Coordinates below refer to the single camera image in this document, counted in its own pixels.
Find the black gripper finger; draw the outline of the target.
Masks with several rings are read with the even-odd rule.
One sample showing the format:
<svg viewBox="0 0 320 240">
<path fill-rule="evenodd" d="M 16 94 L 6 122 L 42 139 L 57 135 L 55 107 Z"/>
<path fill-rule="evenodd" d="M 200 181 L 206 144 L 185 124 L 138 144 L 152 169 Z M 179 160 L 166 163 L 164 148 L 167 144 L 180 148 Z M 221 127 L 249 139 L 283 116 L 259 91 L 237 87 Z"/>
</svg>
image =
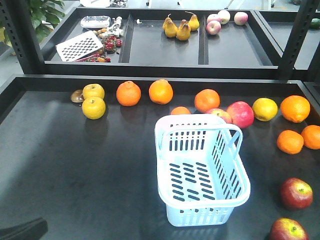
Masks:
<svg viewBox="0 0 320 240">
<path fill-rule="evenodd" d="M 1 228 L 1 240 L 40 240 L 48 231 L 48 222 L 39 217 L 13 227 Z"/>
</svg>

